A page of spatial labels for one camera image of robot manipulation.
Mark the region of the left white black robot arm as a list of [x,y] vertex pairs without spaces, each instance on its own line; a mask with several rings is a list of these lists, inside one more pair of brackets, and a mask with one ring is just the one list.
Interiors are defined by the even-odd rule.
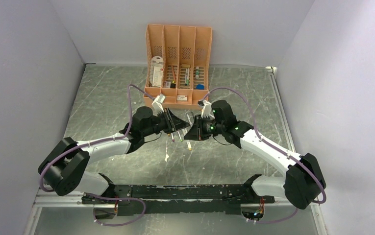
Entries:
[[114,183],[102,173],[86,171],[87,165],[116,155],[138,150],[153,134],[172,134],[189,127],[166,108],[157,115],[150,107],[136,110],[129,123],[118,133],[92,141],[74,141],[63,138],[38,167],[40,187],[59,196],[73,191],[95,194],[107,204],[115,197]]

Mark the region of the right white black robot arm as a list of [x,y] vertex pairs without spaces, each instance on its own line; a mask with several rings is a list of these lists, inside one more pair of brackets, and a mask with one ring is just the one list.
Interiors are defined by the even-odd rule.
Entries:
[[326,183],[314,155],[287,150],[249,123],[238,121],[225,100],[213,103],[200,100],[198,104],[201,114],[194,117],[184,136],[186,140],[204,141],[221,135],[227,143],[263,158],[281,174],[252,179],[250,186],[244,189],[248,202],[255,203],[262,196],[274,196],[286,198],[294,207],[304,210],[311,203],[318,203],[319,195],[325,195]]

